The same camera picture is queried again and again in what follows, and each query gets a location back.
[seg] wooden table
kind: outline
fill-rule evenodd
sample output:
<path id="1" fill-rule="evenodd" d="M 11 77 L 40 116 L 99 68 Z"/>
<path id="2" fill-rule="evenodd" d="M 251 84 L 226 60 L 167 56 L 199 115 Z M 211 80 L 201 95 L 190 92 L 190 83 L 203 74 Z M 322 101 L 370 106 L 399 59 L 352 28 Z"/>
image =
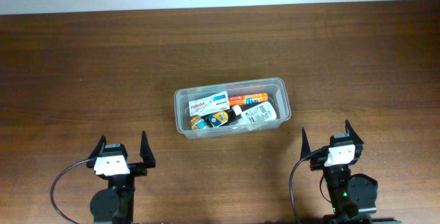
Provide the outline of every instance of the wooden table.
<path id="1" fill-rule="evenodd" d="M 278 5 L 0 16 L 1 223 L 63 223 L 49 189 L 101 135 L 139 161 L 137 223 L 292 222 L 289 174 L 305 127 L 312 149 L 344 132 L 365 141 L 352 167 L 379 181 L 376 217 L 440 219 L 440 1 Z M 280 128 L 186 139 L 176 90 L 280 77 L 291 119 Z M 303 218 L 332 213 L 319 172 L 294 179 Z M 106 182 L 81 166 L 56 202 L 91 223 Z"/>

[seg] tube cap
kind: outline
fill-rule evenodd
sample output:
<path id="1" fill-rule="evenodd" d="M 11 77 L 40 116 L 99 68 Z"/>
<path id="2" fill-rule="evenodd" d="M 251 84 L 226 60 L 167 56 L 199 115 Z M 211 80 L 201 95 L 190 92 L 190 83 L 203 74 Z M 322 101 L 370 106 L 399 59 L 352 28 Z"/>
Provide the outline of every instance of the tube cap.
<path id="1" fill-rule="evenodd" d="M 235 115 L 240 115 L 241 114 L 241 107 L 239 105 L 234 105 L 232 107 L 232 110 L 234 110 Z"/>

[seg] clear plastic bin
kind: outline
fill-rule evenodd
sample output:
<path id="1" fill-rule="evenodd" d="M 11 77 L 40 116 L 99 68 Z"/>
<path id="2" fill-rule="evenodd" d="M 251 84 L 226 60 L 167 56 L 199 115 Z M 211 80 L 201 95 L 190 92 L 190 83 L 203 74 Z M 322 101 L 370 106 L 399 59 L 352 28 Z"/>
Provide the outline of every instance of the clear plastic bin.
<path id="1" fill-rule="evenodd" d="M 256 122 L 252 124 L 237 124 L 232 126 L 220 126 L 217 128 L 205 128 L 192 130 L 190 127 L 189 102 L 212 94 L 227 91 L 229 96 L 242 96 L 245 94 L 266 92 L 269 102 L 276 111 L 276 119 L 271 121 Z M 267 78 L 261 80 L 249 80 L 232 82 L 205 87 L 180 89 L 174 94 L 174 108 L 177 130 L 188 139 L 214 137 L 219 135 L 239 134 L 250 131 L 263 131 L 278 128 L 282 122 L 292 116 L 286 87 L 281 78 Z"/>

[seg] orange cylindrical package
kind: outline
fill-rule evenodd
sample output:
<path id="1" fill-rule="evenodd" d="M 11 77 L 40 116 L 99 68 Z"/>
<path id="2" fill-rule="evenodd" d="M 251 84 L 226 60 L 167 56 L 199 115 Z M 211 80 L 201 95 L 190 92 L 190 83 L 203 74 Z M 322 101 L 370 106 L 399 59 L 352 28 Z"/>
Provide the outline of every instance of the orange cylindrical package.
<path id="1" fill-rule="evenodd" d="M 268 99 L 267 93 L 247 94 L 244 96 L 229 97 L 229 105 L 234 106 L 237 104 L 261 103 L 267 101 Z"/>

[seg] cable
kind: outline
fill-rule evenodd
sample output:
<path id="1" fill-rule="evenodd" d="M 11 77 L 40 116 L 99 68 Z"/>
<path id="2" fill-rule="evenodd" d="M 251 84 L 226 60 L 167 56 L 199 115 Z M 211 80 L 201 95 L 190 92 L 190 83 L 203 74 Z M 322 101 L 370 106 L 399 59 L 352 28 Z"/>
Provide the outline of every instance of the cable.
<path id="1" fill-rule="evenodd" d="M 290 201 L 291 201 L 291 206 L 294 209 L 294 214 L 295 214 L 295 218 L 296 218 L 296 223 L 297 224 L 301 224 L 301 220 L 300 220 L 300 216 L 298 215 L 298 211 L 296 211 L 296 207 L 295 207 L 295 200 L 294 200 L 294 174 L 295 171 L 297 169 L 297 167 L 299 167 L 299 165 L 301 165 L 301 163 L 303 163 L 304 161 L 310 159 L 311 156 L 315 155 L 316 153 L 319 153 L 322 149 L 318 149 L 315 150 L 314 152 L 310 153 L 308 156 L 300 159 L 298 162 L 296 162 L 296 165 L 294 166 L 294 168 L 291 170 L 290 173 L 290 180 L 289 180 L 289 188 L 290 188 Z"/>
<path id="2" fill-rule="evenodd" d="M 321 181 L 319 181 L 319 191 L 321 191 L 321 195 L 322 195 L 322 197 L 324 197 L 324 199 L 325 199 L 326 201 L 328 201 L 329 203 L 331 203 L 331 201 L 328 200 L 328 199 L 324 196 L 324 193 L 322 193 L 322 181 L 323 181 L 323 180 L 324 180 L 324 175 L 321 176 Z"/>
<path id="3" fill-rule="evenodd" d="M 52 187 L 50 188 L 50 201 L 51 201 L 51 203 L 52 203 L 52 207 L 54 207 L 55 211 L 58 212 L 58 213 L 61 215 L 61 217 L 63 217 L 66 221 L 69 221 L 69 222 L 72 223 L 72 224 L 79 224 L 79 223 L 77 223 L 77 222 L 73 221 L 72 219 L 70 219 L 69 217 L 67 217 L 64 213 L 61 212 L 61 210 L 60 210 L 60 209 L 58 208 L 58 206 L 56 206 L 56 204 L 55 204 L 55 200 L 54 200 L 54 190 L 55 190 L 56 182 L 58 182 L 58 180 L 59 180 L 64 174 L 66 174 L 66 172 L 69 172 L 71 169 L 73 169 L 73 168 L 75 168 L 75 167 L 77 167 L 77 166 L 79 166 L 79 165 L 81 165 L 81 164 L 87 163 L 87 162 L 89 162 L 89 161 L 91 161 L 91 160 L 94 160 L 94 159 L 95 159 L 95 158 L 86 159 L 86 160 L 80 161 L 80 162 L 75 163 L 75 164 L 71 165 L 70 167 L 66 168 L 64 171 L 62 171 L 62 173 L 60 173 L 60 174 L 55 178 L 55 180 L 54 180 L 54 182 L 53 182 L 53 184 L 52 184 Z"/>

